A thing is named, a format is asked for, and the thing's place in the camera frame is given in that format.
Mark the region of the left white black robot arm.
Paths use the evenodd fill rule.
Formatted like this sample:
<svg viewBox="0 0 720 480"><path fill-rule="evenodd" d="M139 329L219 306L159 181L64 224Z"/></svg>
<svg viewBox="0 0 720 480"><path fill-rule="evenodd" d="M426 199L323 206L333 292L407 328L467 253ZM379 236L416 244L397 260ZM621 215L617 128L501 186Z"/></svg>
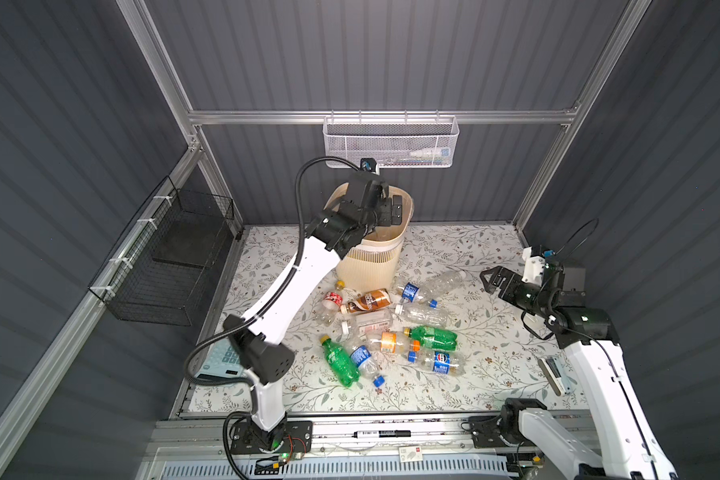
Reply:
<svg viewBox="0 0 720 480"><path fill-rule="evenodd" d="M225 320L243 375L253 382L253 422L260 430L269 433L285 422L283 377L295 353L283 340L302 305L366 237L377 230L384 235L404 231L411 209L410 196L380 175L352 173L326 208L301 225L297 253L264 296L241 318Z"/></svg>

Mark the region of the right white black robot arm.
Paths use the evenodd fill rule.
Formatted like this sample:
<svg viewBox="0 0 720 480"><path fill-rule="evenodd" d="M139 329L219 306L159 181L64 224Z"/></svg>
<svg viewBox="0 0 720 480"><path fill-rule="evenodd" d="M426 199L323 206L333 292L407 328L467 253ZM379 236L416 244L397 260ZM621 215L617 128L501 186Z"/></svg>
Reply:
<svg viewBox="0 0 720 480"><path fill-rule="evenodd" d="M529 275L505 267L481 273L484 289L543 319L587 399L600 450L568 431L539 400L509 398L497 429L512 445L536 446L568 479L676 479L679 474L650 427L624 362L610 315L586 304L585 270L560 262Z"/></svg>

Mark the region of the clear bottle blue label cap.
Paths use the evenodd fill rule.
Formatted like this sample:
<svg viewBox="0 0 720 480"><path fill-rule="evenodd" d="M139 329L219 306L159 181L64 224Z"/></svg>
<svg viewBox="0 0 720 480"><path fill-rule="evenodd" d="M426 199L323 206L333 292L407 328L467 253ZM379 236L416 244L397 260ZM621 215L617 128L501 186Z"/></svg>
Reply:
<svg viewBox="0 0 720 480"><path fill-rule="evenodd" d="M348 343L350 358L358 368L360 374L372 382L376 389L381 389L386 379L382 374L379 362L364 342L352 340Z"/></svg>

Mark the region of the Pepsi label clear bottle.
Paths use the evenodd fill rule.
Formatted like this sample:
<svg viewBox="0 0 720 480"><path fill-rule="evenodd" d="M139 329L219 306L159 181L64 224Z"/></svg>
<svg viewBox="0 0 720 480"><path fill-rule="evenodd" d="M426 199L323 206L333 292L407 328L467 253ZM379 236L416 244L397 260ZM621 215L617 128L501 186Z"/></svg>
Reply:
<svg viewBox="0 0 720 480"><path fill-rule="evenodd" d="M456 352L441 350L409 351L405 356L409 364L425 372L450 377L465 373L463 359Z"/></svg>

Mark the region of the green Sprite bottle yellow cap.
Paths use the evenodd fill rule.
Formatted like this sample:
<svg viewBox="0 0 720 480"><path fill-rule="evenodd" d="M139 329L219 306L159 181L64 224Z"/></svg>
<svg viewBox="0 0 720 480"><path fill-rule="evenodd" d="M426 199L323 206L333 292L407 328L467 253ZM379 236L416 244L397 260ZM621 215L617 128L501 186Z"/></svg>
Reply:
<svg viewBox="0 0 720 480"><path fill-rule="evenodd" d="M343 346L334 341L329 335L323 335L320 343L325 359L338 381L346 388L350 388L360 378L360 372L350 355Z"/></svg>

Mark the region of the clear bottle pink label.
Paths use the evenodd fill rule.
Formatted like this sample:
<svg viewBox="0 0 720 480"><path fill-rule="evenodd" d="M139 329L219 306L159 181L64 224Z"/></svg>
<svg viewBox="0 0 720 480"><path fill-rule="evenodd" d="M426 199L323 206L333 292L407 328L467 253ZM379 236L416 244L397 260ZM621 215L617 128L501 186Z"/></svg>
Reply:
<svg viewBox="0 0 720 480"><path fill-rule="evenodd" d="M340 323L340 338L347 340L354 336L363 337L369 332L388 330L393 317L388 309L346 316Z"/></svg>

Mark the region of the orange label clear bottle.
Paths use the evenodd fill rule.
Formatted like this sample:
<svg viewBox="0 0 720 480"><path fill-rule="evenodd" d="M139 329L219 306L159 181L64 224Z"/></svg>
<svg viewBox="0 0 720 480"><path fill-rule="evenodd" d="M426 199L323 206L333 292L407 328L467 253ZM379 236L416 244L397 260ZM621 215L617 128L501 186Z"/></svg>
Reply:
<svg viewBox="0 0 720 480"><path fill-rule="evenodd" d="M373 351L403 356L421 350L421 343L418 340L395 331L372 331L366 335L366 344Z"/></svg>

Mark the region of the brown Nescafe bottle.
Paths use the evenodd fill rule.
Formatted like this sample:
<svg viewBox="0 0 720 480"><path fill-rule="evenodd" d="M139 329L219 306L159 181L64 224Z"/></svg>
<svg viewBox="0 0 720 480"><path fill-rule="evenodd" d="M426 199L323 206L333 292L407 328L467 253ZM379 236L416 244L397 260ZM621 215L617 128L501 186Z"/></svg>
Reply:
<svg viewBox="0 0 720 480"><path fill-rule="evenodd" d="M387 308L391 304L389 292L386 289L376 289L342 305L340 311L342 314L367 313Z"/></svg>

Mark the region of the green bottle orange cap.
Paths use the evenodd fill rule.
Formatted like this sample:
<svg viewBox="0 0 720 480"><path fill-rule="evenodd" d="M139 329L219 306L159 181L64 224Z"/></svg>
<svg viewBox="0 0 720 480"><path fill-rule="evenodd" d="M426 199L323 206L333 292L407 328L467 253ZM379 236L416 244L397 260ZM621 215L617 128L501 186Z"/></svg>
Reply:
<svg viewBox="0 0 720 480"><path fill-rule="evenodd" d="M403 332L424 348L448 352L458 348L458 334L447 329L420 325L415 328L406 327Z"/></svg>

